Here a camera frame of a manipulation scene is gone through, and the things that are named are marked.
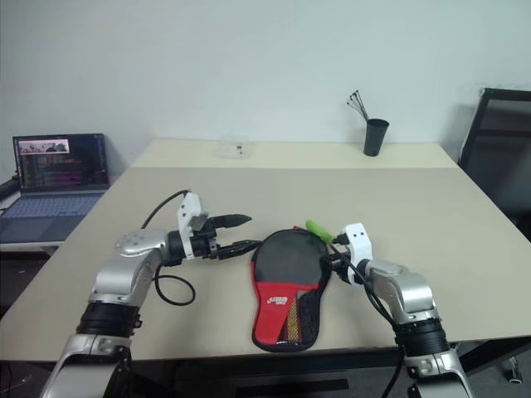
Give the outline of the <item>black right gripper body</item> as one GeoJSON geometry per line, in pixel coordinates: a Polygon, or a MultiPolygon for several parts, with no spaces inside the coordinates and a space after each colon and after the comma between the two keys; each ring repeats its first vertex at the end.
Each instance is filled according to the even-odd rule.
{"type": "Polygon", "coordinates": [[[339,234],[336,236],[341,244],[337,246],[338,251],[332,251],[332,254],[339,255],[343,260],[343,266],[340,269],[334,269],[338,277],[345,283],[353,282],[353,270],[351,262],[351,253],[348,248],[349,241],[346,234],[339,234]]]}

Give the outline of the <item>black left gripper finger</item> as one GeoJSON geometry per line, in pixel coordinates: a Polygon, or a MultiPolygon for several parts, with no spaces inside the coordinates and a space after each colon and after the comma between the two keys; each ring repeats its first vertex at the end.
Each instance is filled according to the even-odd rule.
{"type": "Polygon", "coordinates": [[[219,260],[226,260],[244,255],[255,250],[261,243],[261,240],[240,240],[226,246],[218,245],[217,258],[219,260]]]}
{"type": "Polygon", "coordinates": [[[248,221],[251,221],[252,218],[247,215],[242,214],[230,214],[224,216],[214,216],[210,218],[214,228],[233,228],[241,226],[248,221]]]}

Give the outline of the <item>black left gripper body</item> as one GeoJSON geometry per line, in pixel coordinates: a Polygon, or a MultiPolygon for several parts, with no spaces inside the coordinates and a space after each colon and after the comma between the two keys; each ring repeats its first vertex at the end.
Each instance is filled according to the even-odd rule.
{"type": "Polygon", "coordinates": [[[192,233],[192,252],[197,258],[216,259],[218,244],[214,226],[204,226],[201,230],[192,233]]]}

